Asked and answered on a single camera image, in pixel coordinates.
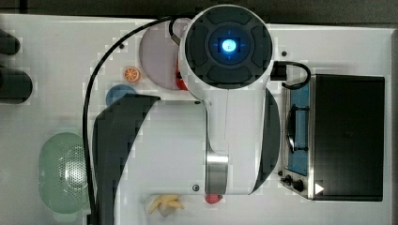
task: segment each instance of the red object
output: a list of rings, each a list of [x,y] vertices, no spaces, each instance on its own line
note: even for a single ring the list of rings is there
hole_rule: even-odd
[[[205,200],[209,204],[218,203],[222,199],[222,195],[208,194],[205,196]]]
[[[179,73],[178,59],[176,60],[176,86],[179,88],[179,90],[188,91],[188,88],[182,80],[181,74]]]

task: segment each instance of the blue bowl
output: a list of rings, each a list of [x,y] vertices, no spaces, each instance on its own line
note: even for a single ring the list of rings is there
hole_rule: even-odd
[[[137,92],[132,87],[125,84],[112,87],[108,94],[106,94],[106,106],[112,105],[112,103],[124,97],[126,94],[137,94]]]

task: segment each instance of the mesh strainer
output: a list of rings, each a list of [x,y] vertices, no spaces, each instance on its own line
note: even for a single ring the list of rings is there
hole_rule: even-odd
[[[88,203],[83,139],[73,133],[52,136],[38,159],[38,192],[56,213],[71,214]]]

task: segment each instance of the orange fruit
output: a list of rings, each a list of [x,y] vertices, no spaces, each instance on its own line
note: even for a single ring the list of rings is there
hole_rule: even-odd
[[[128,67],[125,70],[124,78],[130,83],[136,83],[141,79],[140,70],[135,67]]]

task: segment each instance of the black cable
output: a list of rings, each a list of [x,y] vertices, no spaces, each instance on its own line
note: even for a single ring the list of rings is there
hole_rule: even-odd
[[[179,17],[179,18],[189,18],[189,19],[192,19],[192,18],[193,18],[193,16],[192,16],[191,14],[180,14],[180,15],[178,15],[178,17]],[[179,45],[180,39],[179,39],[179,37],[177,37],[176,34],[173,32],[173,25],[174,25],[174,23],[176,22],[176,20],[178,19],[178,17],[174,17],[174,18],[170,21],[170,23],[169,23],[169,34],[170,34],[170,37],[172,38],[172,40],[173,40],[177,45]]]
[[[310,71],[310,69],[307,66],[305,66],[305,65],[303,65],[301,63],[289,62],[289,61],[278,61],[278,65],[281,65],[281,66],[287,66],[287,65],[295,66],[295,67],[303,68],[307,72],[307,78],[305,79],[304,82],[299,82],[299,83],[295,83],[295,84],[292,84],[292,85],[289,85],[289,84],[286,84],[285,82],[283,82],[282,86],[287,88],[287,89],[290,89],[290,90],[300,89],[301,87],[305,86],[311,79],[311,71]]]
[[[108,59],[108,57],[111,55],[111,53],[118,47],[120,46],[125,40],[130,38],[131,36],[137,34],[140,31],[143,31],[147,29],[150,26],[156,25],[158,23],[163,23],[166,21],[170,21],[174,18],[186,18],[187,16],[168,16],[161,18],[157,21],[147,23],[145,25],[142,25],[138,27],[137,29],[134,29],[133,31],[129,32],[126,34],[124,37],[122,37],[120,40],[118,40],[99,60],[97,63],[97,66],[94,68],[93,73],[91,74],[90,80],[87,85],[87,90],[85,92],[85,98],[84,98],[84,107],[83,107],[83,144],[84,144],[84,160],[85,160],[85,173],[87,175],[87,185],[88,185],[88,198],[90,201],[90,209],[91,209],[91,224],[92,225],[99,225],[100,222],[100,215],[98,214],[98,205],[95,202],[95,197],[94,197],[94,184],[93,184],[93,177],[91,173],[91,159],[90,159],[90,151],[89,151],[89,144],[88,144],[88,130],[87,130],[87,114],[88,114],[88,105],[90,103],[90,96],[91,96],[91,89],[93,88],[94,81],[98,75],[98,72],[100,71],[100,68],[102,65],[105,63],[105,61]]]

